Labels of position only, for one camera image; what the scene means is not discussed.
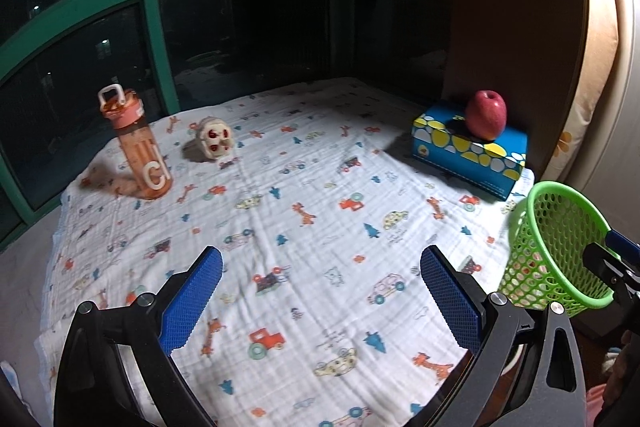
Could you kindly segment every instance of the green plastic basket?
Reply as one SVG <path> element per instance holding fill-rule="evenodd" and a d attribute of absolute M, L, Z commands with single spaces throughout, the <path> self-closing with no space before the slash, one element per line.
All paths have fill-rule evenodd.
<path fill-rule="evenodd" d="M 583 266 L 582 251 L 589 243 L 604 246 L 608 231 L 602 214 L 580 192 L 537 183 L 513 211 L 511 255 L 499 290 L 525 308 L 560 302 L 570 317 L 604 308 L 613 291 Z"/>

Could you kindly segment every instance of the toy ball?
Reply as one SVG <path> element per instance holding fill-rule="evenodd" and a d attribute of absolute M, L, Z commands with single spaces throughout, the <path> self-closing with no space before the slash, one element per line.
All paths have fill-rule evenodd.
<path fill-rule="evenodd" d="M 220 118 L 213 116 L 208 116 L 200 121 L 195 135 L 198 147 L 210 160 L 226 156 L 234 146 L 230 127 Z"/>

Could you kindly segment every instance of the bottle lid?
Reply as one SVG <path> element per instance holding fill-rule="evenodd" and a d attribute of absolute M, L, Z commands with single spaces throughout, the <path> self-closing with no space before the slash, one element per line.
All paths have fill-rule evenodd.
<path fill-rule="evenodd" d="M 116 91 L 116 96 L 109 100 L 104 99 L 104 94 L 112 90 Z M 122 129 L 131 125 L 145 115 L 145 109 L 133 89 L 123 90 L 120 84 L 111 84 L 103 87 L 98 92 L 100 101 L 100 111 L 105 118 L 111 120 L 114 129 Z"/>

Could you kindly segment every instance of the blue box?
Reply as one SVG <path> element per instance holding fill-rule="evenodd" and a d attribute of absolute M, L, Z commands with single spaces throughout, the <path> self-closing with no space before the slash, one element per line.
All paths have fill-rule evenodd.
<path fill-rule="evenodd" d="M 438 102 L 414 120 L 413 156 L 506 201 L 527 158 L 527 135 L 508 127 L 497 140 L 469 134 L 464 111 Z"/>

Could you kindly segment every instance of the red apple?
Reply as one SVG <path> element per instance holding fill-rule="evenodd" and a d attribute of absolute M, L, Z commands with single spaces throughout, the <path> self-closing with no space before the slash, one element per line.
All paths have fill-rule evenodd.
<path fill-rule="evenodd" d="M 478 91 L 466 104 L 465 121 L 471 134 L 493 141 L 507 126 L 507 106 L 495 91 Z"/>

